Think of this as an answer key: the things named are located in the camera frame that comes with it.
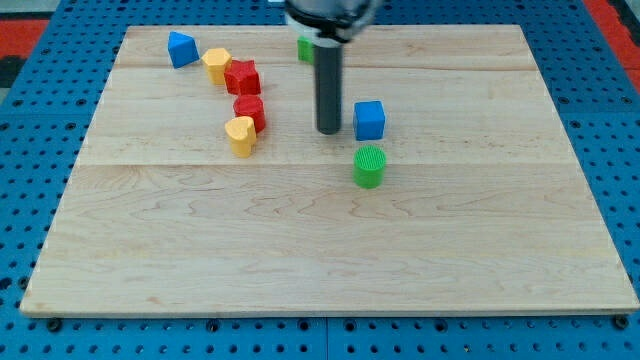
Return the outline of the robot wrist flange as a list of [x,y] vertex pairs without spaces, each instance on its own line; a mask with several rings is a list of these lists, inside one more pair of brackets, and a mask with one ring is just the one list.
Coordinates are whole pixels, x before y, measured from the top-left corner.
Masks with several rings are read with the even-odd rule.
[[285,20],[312,43],[348,43],[374,21],[382,3],[382,0],[285,0]]

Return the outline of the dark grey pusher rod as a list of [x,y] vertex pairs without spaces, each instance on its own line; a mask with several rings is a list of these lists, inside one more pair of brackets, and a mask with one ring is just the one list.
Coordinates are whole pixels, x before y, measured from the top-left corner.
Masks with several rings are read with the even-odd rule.
[[325,135],[342,127],[341,47],[314,47],[315,127]]

